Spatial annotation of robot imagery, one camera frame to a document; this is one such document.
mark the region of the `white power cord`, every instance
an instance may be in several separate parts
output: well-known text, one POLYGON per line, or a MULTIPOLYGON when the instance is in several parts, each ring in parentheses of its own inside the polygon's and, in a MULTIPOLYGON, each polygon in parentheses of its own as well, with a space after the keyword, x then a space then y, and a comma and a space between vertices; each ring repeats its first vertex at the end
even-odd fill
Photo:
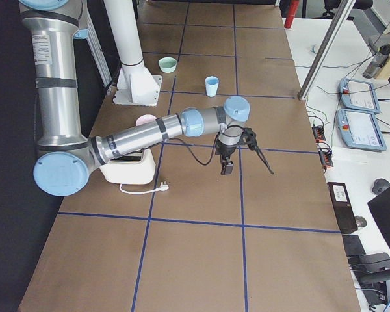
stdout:
POLYGON ((150 193, 154 193, 154 192, 164 192, 164 191, 169 189, 169 185, 167 182, 161 182, 161 184, 159 185, 158 188, 155 188, 154 190, 147 190, 144 192, 130 192, 128 190, 124 190, 122 187, 123 187, 123 185, 120 184, 120 186, 118 188, 120 190, 120 192, 130 194, 130 195, 143 195, 143 194, 150 194, 150 193))

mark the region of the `paper cup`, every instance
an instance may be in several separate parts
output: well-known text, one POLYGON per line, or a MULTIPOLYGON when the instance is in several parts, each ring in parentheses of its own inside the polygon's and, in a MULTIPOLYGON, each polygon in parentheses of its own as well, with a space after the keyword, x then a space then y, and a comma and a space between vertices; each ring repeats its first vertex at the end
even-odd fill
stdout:
POLYGON ((159 60, 159 67, 164 73, 172 73, 175 71, 177 60, 173 57, 164 57, 159 60))
POLYGON ((209 76, 205 78, 205 89, 207 90, 208 96, 215 96, 218 91, 218 85, 220 84, 220 80, 215 76, 209 76))
POLYGON ((143 125, 148 122, 154 122, 156 120, 156 116, 154 115, 143 115, 137 118, 136 125, 143 125))

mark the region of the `computer mouse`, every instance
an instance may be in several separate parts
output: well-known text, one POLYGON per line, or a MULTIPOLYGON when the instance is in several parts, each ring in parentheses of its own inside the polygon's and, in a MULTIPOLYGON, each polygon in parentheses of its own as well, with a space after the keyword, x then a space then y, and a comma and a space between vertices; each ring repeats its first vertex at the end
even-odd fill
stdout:
POLYGON ((379 193, 384 192, 386 189, 390 187, 390 182, 386 179, 377 179, 374 181, 374 186, 372 187, 372 192, 379 195, 379 193))

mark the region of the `red object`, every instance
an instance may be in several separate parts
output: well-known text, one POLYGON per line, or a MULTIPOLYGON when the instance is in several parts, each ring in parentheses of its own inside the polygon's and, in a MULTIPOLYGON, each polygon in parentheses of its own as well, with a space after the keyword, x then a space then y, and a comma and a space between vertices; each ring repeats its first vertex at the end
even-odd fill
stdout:
POLYGON ((299 7, 299 0, 292 0, 285 20, 285 28, 291 28, 298 7, 299 7))

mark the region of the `chair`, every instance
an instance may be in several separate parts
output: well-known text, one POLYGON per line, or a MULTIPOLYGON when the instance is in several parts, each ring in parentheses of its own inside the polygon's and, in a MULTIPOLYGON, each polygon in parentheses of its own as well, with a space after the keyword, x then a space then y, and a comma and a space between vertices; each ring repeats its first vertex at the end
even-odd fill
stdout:
MULTIPOLYGON (((330 20, 335 15, 335 13, 333 13, 331 10, 338 8, 341 0, 324 0, 324 1, 325 1, 325 10, 326 11, 322 14, 320 19, 330 20)), ((366 10, 370 7, 372 7, 372 0, 357 0, 352 8, 357 9, 357 10, 366 10)))

